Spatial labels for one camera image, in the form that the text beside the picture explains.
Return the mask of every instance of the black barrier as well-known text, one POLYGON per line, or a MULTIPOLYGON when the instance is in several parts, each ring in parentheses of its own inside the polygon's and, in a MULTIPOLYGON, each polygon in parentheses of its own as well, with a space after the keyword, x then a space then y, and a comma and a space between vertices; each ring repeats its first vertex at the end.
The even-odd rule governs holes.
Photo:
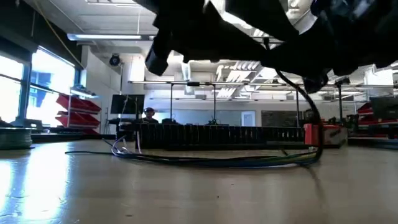
POLYGON ((268 142, 303 144, 303 128, 216 125, 136 124, 141 148, 207 146, 265 146, 268 142))

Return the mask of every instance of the floor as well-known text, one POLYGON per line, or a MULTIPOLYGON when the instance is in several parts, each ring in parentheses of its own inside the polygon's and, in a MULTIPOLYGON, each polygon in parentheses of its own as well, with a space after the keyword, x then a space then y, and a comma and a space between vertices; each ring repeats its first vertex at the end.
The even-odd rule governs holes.
POLYGON ((0 151, 0 223, 398 223, 398 151, 331 149, 309 171, 169 167, 71 150, 109 146, 0 151))

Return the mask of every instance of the computer monitor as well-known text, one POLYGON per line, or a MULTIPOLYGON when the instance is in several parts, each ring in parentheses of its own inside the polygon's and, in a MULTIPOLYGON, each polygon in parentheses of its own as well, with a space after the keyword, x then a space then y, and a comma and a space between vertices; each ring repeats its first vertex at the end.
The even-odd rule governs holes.
POLYGON ((370 97, 373 115, 379 119, 398 119, 398 98, 370 97))
POLYGON ((113 95, 111 114, 142 114, 145 95, 113 95))

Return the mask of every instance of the door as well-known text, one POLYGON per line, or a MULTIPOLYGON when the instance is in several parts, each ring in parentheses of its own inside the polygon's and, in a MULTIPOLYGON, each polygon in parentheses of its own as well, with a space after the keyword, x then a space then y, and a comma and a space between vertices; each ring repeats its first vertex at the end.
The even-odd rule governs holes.
POLYGON ((242 126, 255 127, 256 126, 256 112, 255 111, 242 111, 242 126))

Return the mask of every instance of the person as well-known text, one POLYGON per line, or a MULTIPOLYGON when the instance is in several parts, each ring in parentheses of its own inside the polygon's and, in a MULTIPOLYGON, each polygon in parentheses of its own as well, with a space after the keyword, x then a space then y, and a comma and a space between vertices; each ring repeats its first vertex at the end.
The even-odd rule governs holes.
POLYGON ((144 123, 150 123, 150 124, 159 124, 159 122, 153 118, 155 115, 155 110, 153 108, 146 108, 144 110, 145 113, 145 118, 143 118, 144 123))

